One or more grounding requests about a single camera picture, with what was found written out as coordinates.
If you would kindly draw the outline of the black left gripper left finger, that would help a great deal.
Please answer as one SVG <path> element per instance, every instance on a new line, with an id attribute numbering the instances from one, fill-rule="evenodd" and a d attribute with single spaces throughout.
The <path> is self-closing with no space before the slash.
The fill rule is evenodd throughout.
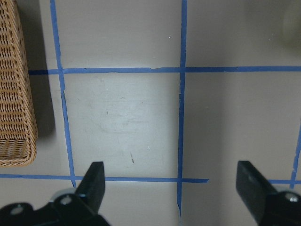
<path id="1" fill-rule="evenodd" d="M 91 163 L 80 185 L 75 190 L 78 196 L 94 213 L 98 213 L 105 193 L 104 163 Z"/>

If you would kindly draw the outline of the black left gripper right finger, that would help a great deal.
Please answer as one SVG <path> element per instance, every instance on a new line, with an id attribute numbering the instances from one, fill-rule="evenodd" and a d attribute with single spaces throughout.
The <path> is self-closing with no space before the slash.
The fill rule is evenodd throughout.
<path id="1" fill-rule="evenodd" d="M 267 199 L 277 190 L 249 161 L 238 161 L 236 190 L 254 220 L 262 222 Z"/>

